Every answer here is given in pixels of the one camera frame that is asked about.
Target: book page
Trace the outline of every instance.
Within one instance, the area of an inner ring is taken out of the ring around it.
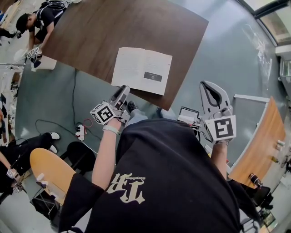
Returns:
[[[172,56],[145,51],[144,69],[137,89],[164,95],[171,62]]]
[[[111,84],[114,86],[127,85],[138,89],[143,73],[145,50],[139,48],[120,48]]]

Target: white wrist strap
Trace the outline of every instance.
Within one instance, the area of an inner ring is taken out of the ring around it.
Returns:
[[[115,129],[113,126],[109,126],[109,125],[105,125],[105,126],[103,127],[103,131],[104,131],[104,130],[108,130],[108,131],[114,132],[114,133],[116,133],[116,134],[119,133],[117,129]]]

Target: transparent plastic wrap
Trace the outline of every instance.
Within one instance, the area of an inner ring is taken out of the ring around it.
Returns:
[[[250,25],[246,24],[245,28],[242,30],[258,51],[257,57],[261,74],[262,95],[263,97],[268,97],[269,79],[273,60],[266,52],[266,43],[259,38]]]

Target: gray pants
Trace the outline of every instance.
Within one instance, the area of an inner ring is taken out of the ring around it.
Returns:
[[[165,118],[165,119],[170,119],[170,120],[177,120],[177,117],[174,113],[174,111],[170,108],[169,111],[166,111],[164,109],[161,110],[161,113],[159,114],[161,118]],[[145,113],[139,109],[135,109],[131,112],[130,114],[130,120],[128,121],[128,123],[126,124],[126,127],[143,121],[143,120],[147,120],[148,117],[145,115]]]

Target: white sneaker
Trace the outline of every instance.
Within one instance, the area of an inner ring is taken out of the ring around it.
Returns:
[[[58,139],[60,139],[60,136],[57,134],[57,133],[50,133],[50,136],[51,136],[51,138],[53,139],[53,140],[58,140]]]
[[[58,152],[53,144],[51,144],[50,150],[55,154]]]

